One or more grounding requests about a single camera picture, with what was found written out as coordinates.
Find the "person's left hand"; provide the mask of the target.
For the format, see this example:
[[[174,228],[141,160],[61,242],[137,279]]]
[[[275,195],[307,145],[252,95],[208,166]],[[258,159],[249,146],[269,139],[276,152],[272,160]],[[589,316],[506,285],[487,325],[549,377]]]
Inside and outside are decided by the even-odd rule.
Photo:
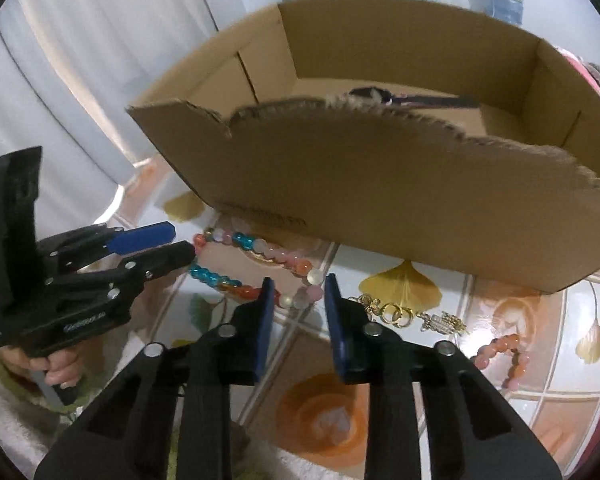
[[[45,383],[68,389],[76,386],[84,375],[83,346],[65,348],[45,358],[30,358],[20,348],[0,349],[0,360],[12,374],[32,378],[33,372],[43,372]]]

